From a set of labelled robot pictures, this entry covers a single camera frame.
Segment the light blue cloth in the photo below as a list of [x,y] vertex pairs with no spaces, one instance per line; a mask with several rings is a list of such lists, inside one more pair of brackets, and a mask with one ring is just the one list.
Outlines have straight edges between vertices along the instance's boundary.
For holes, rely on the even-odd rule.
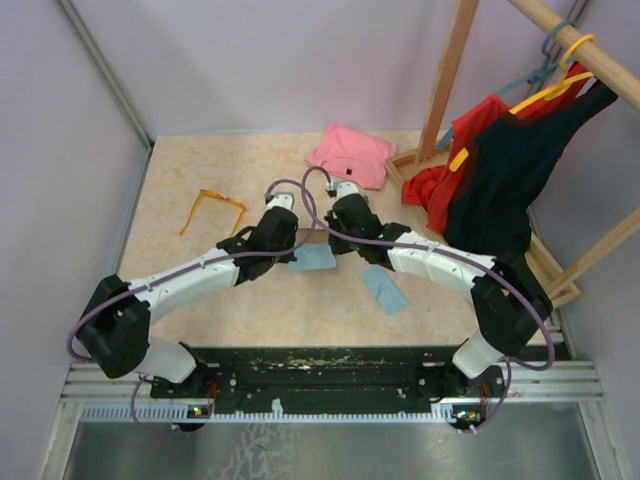
[[294,252],[295,260],[288,268],[296,272],[333,269],[337,265],[336,257],[327,243],[308,243]]
[[370,266],[360,274],[360,280],[386,315],[398,314],[409,306],[406,297],[382,267]]

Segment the brown striped glasses case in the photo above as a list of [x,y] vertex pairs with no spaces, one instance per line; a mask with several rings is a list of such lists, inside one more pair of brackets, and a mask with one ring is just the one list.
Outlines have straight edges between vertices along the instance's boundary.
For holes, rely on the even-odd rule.
[[296,232],[296,242],[301,244],[327,244],[329,233],[317,228],[299,228]]

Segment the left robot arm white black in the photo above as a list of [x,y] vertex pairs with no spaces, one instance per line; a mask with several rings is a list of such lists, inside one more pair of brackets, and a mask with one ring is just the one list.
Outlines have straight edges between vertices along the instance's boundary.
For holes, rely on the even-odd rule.
[[201,394],[208,373],[192,350],[150,334],[151,326],[206,295],[264,275],[293,259],[298,217],[268,208],[255,227],[246,227],[196,260],[160,274],[126,282],[101,280],[67,340],[76,359],[91,360],[110,379],[129,373],[163,378],[184,395]]

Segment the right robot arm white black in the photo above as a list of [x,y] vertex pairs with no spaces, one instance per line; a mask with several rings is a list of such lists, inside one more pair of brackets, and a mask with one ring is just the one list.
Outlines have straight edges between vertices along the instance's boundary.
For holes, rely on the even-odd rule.
[[357,193],[338,198],[323,218],[336,253],[367,262],[361,279],[394,320],[376,319],[375,344],[455,344],[448,387],[470,395],[482,373],[503,360],[548,369],[548,348],[539,364],[524,358],[533,340],[551,342],[545,320],[551,302],[520,255],[474,254],[443,245],[411,227],[385,222]]

